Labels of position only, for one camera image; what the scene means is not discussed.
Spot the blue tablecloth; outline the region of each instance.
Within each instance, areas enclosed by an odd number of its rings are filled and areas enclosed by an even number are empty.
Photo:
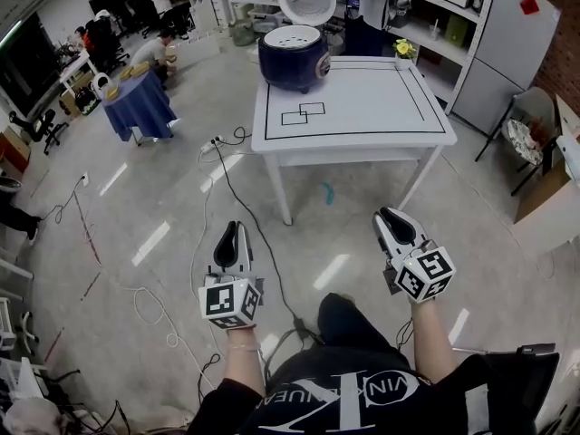
[[[137,78],[121,81],[119,96],[103,100],[105,112],[121,140],[131,137],[131,127],[139,127],[143,137],[171,137],[168,122],[177,119],[169,107],[169,97],[157,75],[149,70]]]

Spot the white refrigerator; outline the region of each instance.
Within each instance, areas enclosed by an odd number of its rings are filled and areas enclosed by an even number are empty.
[[[523,0],[493,0],[473,64],[452,111],[489,135],[513,95],[526,91],[554,37],[560,11],[536,0],[525,14]]]

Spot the blue pot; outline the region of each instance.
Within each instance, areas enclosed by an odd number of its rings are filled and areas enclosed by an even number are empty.
[[[260,70],[281,89],[308,93],[330,71],[326,38],[310,26],[288,25],[258,41]]]

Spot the person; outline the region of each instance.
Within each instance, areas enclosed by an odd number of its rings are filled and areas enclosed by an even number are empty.
[[[132,66],[141,63],[149,63],[153,72],[157,74],[161,83],[168,78],[168,73],[176,71],[175,66],[167,62],[166,48],[174,40],[174,35],[170,29],[164,28],[159,32],[159,36],[146,42],[134,55],[130,61]]]
[[[87,52],[93,52],[94,51],[94,45],[91,42],[91,39],[89,38],[89,33],[88,31],[82,27],[79,26],[77,27],[76,31],[74,31],[74,33],[82,39],[82,45],[84,45],[84,48],[87,49]]]
[[[161,17],[161,23],[167,27],[170,24],[173,24],[175,27],[175,31],[179,34],[179,36],[187,40],[188,30],[183,20],[183,11],[180,9],[180,6],[176,6],[175,8],[171,4],[171,0],[153,0],[153,4],[155,5],[155,9],[157,13]]]
[[[411,320],[416,371],[351,300],[329,294],[318,315],[324,344],[292,356],[266,385],[254,330],[228,331],[224,380],[205,397],[188,435],[535,433],[523,404],[481,356],[457,366],[435,300],[412,304]],[[484,383],[488,393],[467,398]],[[485,402],[489,417],[472,417],[476,403],[485,414]]]
[[[30,216],[20,208],[10,204],[8,195],[0,192],[0,224],[4,224],[14,230],[26,232],[29,242],[32,244],[38,234],[38,225],[41,219]]]

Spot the black hair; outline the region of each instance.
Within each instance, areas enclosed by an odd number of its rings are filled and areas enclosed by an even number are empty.
[[[173,33],[173,31],[171,31],[171,29],[164,27],[159,31],[159,37],[161,37],[162,39],[164,39],[165,37],[171,37],[172,39],[175,39],[175,34]]]

